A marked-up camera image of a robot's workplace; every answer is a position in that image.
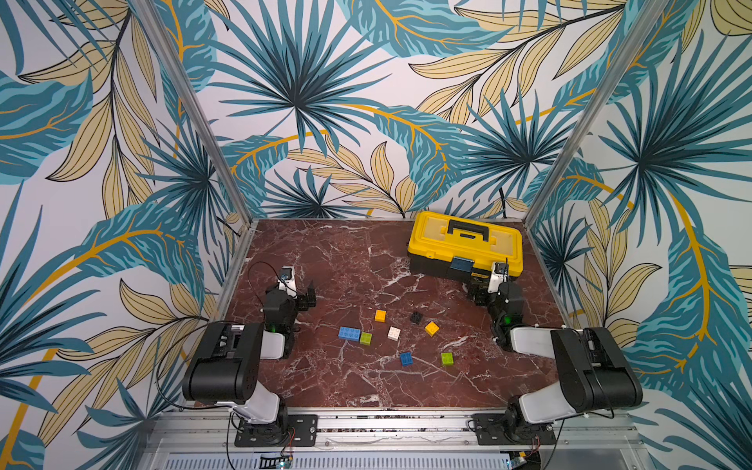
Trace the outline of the yellow lego brick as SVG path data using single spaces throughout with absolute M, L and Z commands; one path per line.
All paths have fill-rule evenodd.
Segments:
M 440 327 L 438 327 L 438 325 L 436 325 L 436 323 L 434 323 L 433 321 L 429 322 L 429 323 L 428 323 L 428 324 L 426 325 L 426 327 L 425 327 L 425 331 L 426 331 L 426 332 L 427 332 L 427 333 L 428 333 L 428 334 L 429 334 L 429 335 L 430 335 L 431 337 L 433 337 L 433 336 L 434 336 L 434 335 L 435 335 L 435 334 L 436 334 L 436 333 L 437 333 L 437 332 L 438 332 L 439 330 L 440 330 Z

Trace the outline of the black lego brick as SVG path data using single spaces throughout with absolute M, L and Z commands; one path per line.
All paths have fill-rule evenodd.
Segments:
M 410 316 L 410 321 L 416 325 L 419 325 L 422 319 L 423 319 L 423 315 L 419 313 L 418 311 L 414 311 L 412 315 Z

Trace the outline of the white lego brick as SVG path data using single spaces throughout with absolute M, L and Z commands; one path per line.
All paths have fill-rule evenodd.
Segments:
M 401 329 L 397 327 L 391 327 L 388 332 L 388 338 L 392 341 L 397 342 L 401 336 Z

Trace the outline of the dark blue lego brick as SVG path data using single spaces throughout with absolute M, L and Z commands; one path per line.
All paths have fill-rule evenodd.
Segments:
M 399 359 L 401 360 L 402 366 L 413 365 L 413 358 L 410 352 L 403 352 L 399 355 Z

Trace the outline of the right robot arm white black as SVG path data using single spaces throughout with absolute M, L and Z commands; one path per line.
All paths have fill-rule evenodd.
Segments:
M 642 403 L 642 385 L 608 329 L 529 325 L 523 321 L 522 290 L 510 281 L 495 289 L 472 283 L 468 297 L 488 310 L 499 348 L 555 363 L 556 382 L 510 400 L 501 426 L 513 438 L 535 426 L 598 410 L 613 416 Z

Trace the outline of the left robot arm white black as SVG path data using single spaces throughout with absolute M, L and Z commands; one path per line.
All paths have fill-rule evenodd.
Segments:
M 295 294 L 279 282 L 266 291 L 263 322 L 209 325 L 183 378 L 184 399 L 228 407 L 250 425 L 283 421 L 284 403 L 260 382 L 260 363 L 291 356 L 297 316 L 315 306 L 313 285 Z

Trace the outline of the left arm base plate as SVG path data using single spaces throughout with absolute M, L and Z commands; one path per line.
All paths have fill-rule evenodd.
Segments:
M 317 425 L 318 416 L 315 414 L 284 415 L 270 424 L 250 424 L 246 419 L 241 419 L 234 446 L 312 448 L 316 443 Z

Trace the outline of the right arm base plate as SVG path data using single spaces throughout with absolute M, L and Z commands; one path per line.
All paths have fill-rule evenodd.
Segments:
M 476 413 L 468 421 L 479 446 L 549 446 L 556 443 L 550 423 L 530 424 L 506 413 Z

